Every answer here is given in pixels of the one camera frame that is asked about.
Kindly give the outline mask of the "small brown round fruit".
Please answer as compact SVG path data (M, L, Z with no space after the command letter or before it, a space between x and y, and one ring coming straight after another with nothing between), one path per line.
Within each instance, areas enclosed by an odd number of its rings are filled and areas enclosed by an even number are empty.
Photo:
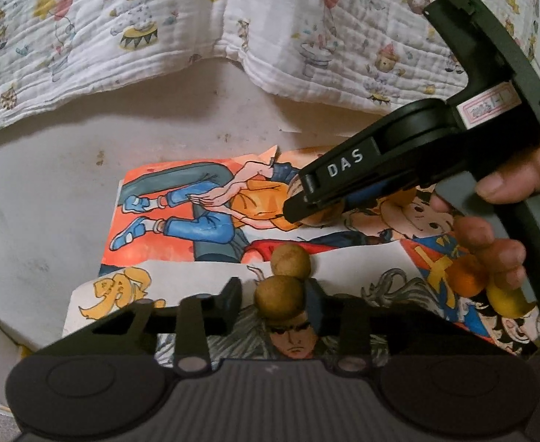
M290 319L306 308L305 287L295 277L270 276L258 283L254 304L266 319Z

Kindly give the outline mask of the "yellow lemon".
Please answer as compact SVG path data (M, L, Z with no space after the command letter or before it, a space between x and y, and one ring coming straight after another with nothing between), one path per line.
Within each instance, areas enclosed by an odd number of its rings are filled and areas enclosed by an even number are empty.
M502 317L522 318L536 307L535 302L526 300L519 288L504 290L491 281L486 287L486 294L490 306Z

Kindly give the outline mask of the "striped beige passion fruit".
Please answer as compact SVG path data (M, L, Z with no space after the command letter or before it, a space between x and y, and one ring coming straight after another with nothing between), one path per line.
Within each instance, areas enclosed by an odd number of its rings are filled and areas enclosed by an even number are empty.
M299 176L293 177L289 182L287 196L295 197L296 194L302 192L303 186ZM312 228L321 228L325 227L326 225L334 225L339 218L341 218L341 215L344 212L344 206L344 201L338 201L337 203L331 204L329 207L320 208L320 210L315 211L306 218L299 220L299 224Z

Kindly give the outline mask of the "colourful anime poster mat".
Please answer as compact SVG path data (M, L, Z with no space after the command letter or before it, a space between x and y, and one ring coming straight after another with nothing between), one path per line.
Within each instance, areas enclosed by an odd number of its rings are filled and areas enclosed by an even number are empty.
M231 334L210 338L212 358L319 357L327 347L307 311L269 321L253 301L256 283L272 275L274 249L294 243L309 253L312 274L327 292L358 295L377 307L414 302L521 357L540 347L538 307L507 318L490 306L486 289L475 297L453 292L446 270L467 253L456 241L451 214L431 208L426 187L367 201L334 225L287 221L282 206L289 182L313 156L270 150L126 173L98 277L73 291L65 332L141 299L166 307L217 292L237 276L243 307Z

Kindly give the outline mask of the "small orange mandarin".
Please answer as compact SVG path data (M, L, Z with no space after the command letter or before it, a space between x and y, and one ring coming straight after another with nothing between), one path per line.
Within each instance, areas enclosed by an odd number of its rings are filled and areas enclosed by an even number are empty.
M489 282L489 273L476 256L466 255L455 259L446 270L447 281L460 297L475 297Z

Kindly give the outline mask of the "white printed muslin blanket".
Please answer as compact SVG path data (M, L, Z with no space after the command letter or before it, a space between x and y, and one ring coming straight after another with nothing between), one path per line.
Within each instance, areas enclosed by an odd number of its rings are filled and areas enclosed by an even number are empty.
M539 0L482 0L528 57ZM0 130L77 97L238 62L264 91L369 113L465 87L433 0L0 0Z

